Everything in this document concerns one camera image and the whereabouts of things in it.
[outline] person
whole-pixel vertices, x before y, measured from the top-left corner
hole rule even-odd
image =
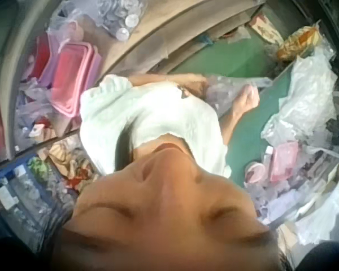
[[[55,239],[54,270],[283,270],[225,164],[258,90],[245,86],[219,120],[206,87],[193,74],[108,75],[82,95],[81,140],[104,177]]]

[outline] white shirt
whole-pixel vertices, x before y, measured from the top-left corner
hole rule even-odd
[[[195,96],[182,99],[173,82],[133,87],[127,78],[108,75],[99,87],[82,94],[80,113],[83,146],[102,175],[114,172],[119,135],[137,116],[134,148],[171,134],[185,140],[204,170],[226,178],[231,175],[216,112]]]

